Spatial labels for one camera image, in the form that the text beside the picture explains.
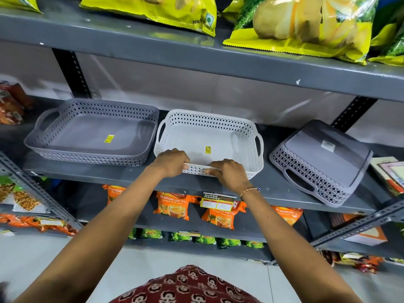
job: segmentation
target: perforated basket wall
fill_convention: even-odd
[[[59,106],[60,116],[44,132],[32,131],[25,140],[26,146],[47,159],[65,162],[94,163],[116,166],[140,166],[146,162],[152,147],[152,140],[158,124],[159,110],[154,106],[130,104],[124,102],[100,101],[91,99],[71,99]],[[144,153],[127,155],[87,154],[47,149],[64,127],[79,115],[103,115],[110,117],[148,120],[155,123],[155,129],[147,150]]]
[[[326,204],[340,206],[351,195],[351,192],[344,191],[345,187],[342,187],[339,183],[321,173],[284,145],[276,148],[270,154],[270,159],[280,170],[289,167],[300,174],[301,177],[311,182],[316,187],[315,197]]]
[[[255,124],[250,120],[177,109],[170,111],[167,114],[165,121],[166,121],[165,122],[166,127],[164,129],[163,135],[161,136],[161,140],[160,142],[156,142],[155,144],[154,154],[156,156],[159,153],[167,150],[165,148],[165,145],[170,136],[171,129],[176,125],[186,124],[190,126],[214,128],[217,130],[227,130],[229,132],[238,132],[244,134],[248,142],[248,149],[249,149],[248,155],[249,160],[251,162],[251,170],[252,170],[246,172],[247,177],[248,178],[254,177],[258,172],[260,172],[264,168],[263,155],[262,155],[263,144],[261,144],[260,149],[261,154],[260,156],[258,156],[255,143],[255,137],[259,136],[261,138],[261,136],[258,134]],[[211,176],[204,172],[204,170],[207,168],[209,167],[189,164],[189,168],[187,170],[184,170],[183,173]]]

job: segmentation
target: bracelet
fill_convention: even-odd
[[[244,190],[244,191],[240,194],[240,200],[243,201],[243,195],[244,195],[248,190],[253,190],[253,189],[256,189],[256,190],[258,190],[258,191],[261,190],[261,188],[259,188],[259,187],[251,187],[251,188],[248,188],[248,189]]]

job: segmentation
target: tiled floor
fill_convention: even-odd
[[[7,298],[16,298],[50,263],[68,242],[68,238],[42,235],[0,236],[0,282],[10,282]],[[244,289],[264,303],[300,302],[282,271],[276,266],[225,259],[200,257],[175,252],[123,248],[106,272],[89,303],[103,303],[151,278],[194,264],[210,274]],[[398,302],[404,296],[404,277],[363,274],[339,269],[344,279],[364,302]]]

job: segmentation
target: maroon printed fabric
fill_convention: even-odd
[[[149,280],[110,303],[259,303],[252,295],[201,268],[188,265]]]

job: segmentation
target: basket handle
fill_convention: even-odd
[[[301,181],[302,184],[307,185],[307,187],[310,187],[310,189],[303,187],[300,183],[298,183],[293,178],[291,178],[290,175],[287,173],[287,171],[290,171],[291,173],[293,173],[296,176],[296,179],[299,179],[299,181]],[[317,188],[315,186],[313,186],[312,183],[307,181],[305,178],[298,177],[298,175],[296,174],[296,172],[293,169],[286,168],[282,171],[282,173],[285,176],[285,178],[289,181],[289,183],[291,183],[293,186],[295,186],[300,191],[303,191],[303,192],[311,194],[311,195],[313,193],[317,192]]]
[[[160,131],[161,128],[163,127],[163,124],[166,122],[166,120],[164,119],[163,121],[160,122],[158,129],[157,129],[157,133],[155,135],[155,147],[157,147],[160,143]]]
[[[48,109],[47,111],[44,111],[36,120],[35,127],[33,129],[41,130],[40,126],[41,126],[42,122],[46,119],[46,117],[48,117],[50,114],[58,112],[58,111],[59,111],[59,108],[51,108],[51,109]]]
[[[263,156],[263,154],[264,154],[264,140],[262,139],[262,136],[260,134],[258,134],[258,133],[255,136],[258,137],[258,140],[259,140],[260,154],[258,155],[258,158],[261,158]]]

